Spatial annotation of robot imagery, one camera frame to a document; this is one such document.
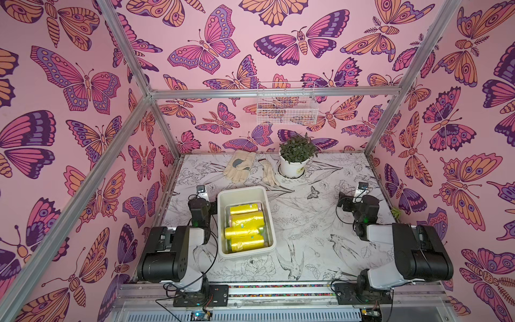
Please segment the yellow bag roll top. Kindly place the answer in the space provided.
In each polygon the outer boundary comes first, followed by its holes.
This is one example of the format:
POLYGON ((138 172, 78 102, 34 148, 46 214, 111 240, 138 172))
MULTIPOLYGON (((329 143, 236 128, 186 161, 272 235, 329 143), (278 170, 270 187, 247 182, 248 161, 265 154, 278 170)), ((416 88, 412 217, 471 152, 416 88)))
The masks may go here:
POLYGON ((256 211, 231 215, 229 225, 239 228, 259 228, 265 226, 264 214, 262 211, 256 211))

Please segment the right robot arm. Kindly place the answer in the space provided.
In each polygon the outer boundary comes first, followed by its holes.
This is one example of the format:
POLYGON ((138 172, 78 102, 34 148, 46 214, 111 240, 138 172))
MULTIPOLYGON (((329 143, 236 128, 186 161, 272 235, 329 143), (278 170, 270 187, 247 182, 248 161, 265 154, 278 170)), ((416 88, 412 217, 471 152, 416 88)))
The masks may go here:
POLYGON ((452 261, 433 226, 379 224, 380 202, 370 195, 352 197, 341 193, 336 210, 352 214, 351 225, 360 240, 393 247, 391 262, 363 269, 354 283, 341 280, 333 287, 340 301, 355 297, 359 303, 375 303, 393 298, 396 287, 453 278, 452 261))

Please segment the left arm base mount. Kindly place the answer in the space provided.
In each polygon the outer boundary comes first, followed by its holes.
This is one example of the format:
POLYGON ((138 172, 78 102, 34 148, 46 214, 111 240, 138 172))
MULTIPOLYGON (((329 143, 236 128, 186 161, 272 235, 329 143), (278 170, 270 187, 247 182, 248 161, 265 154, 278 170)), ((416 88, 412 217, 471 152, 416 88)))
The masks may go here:
POLYGON ((200 291, 175 296, 173 307, 226 307, 228 300, 228 284, 204 284, 200 291))

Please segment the yellow bag roll small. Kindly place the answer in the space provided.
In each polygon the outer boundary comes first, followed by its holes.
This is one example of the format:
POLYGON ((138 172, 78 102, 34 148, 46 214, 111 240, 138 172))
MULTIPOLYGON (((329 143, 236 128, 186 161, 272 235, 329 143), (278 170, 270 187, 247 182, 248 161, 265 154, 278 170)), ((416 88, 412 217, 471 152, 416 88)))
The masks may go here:
POLYGON ((248 213, 255 213, 262 210, 262 207, 259 203, 251 203, 244 205, 235 205, 230 206, 229 214, 230 215, 243 215, 248 213))

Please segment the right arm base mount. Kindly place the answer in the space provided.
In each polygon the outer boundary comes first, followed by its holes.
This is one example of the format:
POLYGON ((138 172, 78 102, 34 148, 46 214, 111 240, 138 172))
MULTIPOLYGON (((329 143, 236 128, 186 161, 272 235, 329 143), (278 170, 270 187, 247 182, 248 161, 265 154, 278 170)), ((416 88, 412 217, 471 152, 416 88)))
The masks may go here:
POLYGON ((356 283, 334 280, 330 287, 339 305, 383 305, 392 304, 390 291, 367 291, 356 283))

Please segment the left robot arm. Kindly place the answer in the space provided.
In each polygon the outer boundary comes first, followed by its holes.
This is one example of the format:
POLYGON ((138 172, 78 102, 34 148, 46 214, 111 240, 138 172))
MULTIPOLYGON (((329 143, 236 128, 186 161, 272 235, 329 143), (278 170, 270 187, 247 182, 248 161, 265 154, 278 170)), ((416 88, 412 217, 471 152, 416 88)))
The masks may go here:
POLYGON ((166 292, 173 291, 175 307, 201 306, 210 299, 209 281, 198 268, 194 251, 207 245, 212 236, 211 204, 192 197, 188 206, 190 224, 150 230, 136 268, 139 281, 160 283, 166 292))

